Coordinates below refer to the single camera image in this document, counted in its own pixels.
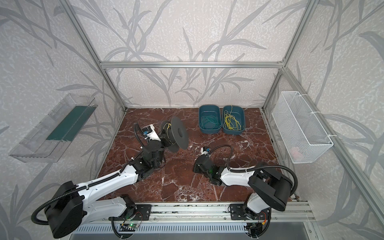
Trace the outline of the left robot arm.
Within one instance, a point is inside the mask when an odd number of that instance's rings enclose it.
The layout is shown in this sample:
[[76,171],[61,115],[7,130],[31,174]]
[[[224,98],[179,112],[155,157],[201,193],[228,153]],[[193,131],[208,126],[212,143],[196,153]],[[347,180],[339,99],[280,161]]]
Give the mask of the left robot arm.
[[125,163],[120,170],[75,185],[72,181],[62,184],[51,200],[39,206],[31,215],[34,224],[49,226],[53,237],[60,239],[74,232],[79,226],[103,218],[130,217],[135,213],[135,203],[129,196],[111,200],[102,198],[118,189],[148,178],[165,162],[164,151],[175,143],[173,125],[163,122],[159,133],[153,125],[143,129],[134,124],[134,133],[142,134],[147,144]]

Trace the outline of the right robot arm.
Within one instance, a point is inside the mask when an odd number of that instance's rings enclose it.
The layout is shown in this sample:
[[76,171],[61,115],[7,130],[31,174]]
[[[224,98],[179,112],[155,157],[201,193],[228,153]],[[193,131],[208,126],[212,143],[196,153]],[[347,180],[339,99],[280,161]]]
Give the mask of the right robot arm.
[[[230,148],[230,155],[225,166],[217,166],[211,161],[211,155],[218,149]],[[259,162],[249,168],[231,168],[230,160],[233,155],[233,147],[221,145],[213,149],[201,148],[201,155],[196,159],[193,171],[202,174],[216,186],[243,186],[249,187],[254,192],[240,211],[230,210],[240,218],[250,220],[268,220],[272,209],[280,212],[286,210],[288,199],[298,188],[298,178],[294,171],[282,165],[268,165]]]

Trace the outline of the dark grey foam spool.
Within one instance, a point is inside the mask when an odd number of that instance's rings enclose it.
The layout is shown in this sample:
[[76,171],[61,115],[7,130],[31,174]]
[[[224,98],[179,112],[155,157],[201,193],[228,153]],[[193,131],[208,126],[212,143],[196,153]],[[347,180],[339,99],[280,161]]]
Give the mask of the dark grey foam spool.
[[179,149],[188,148],[189,135],[179,117],[174,116],[170,121],[163,121],[160,130],[161,142],[170,152],[177,153]]

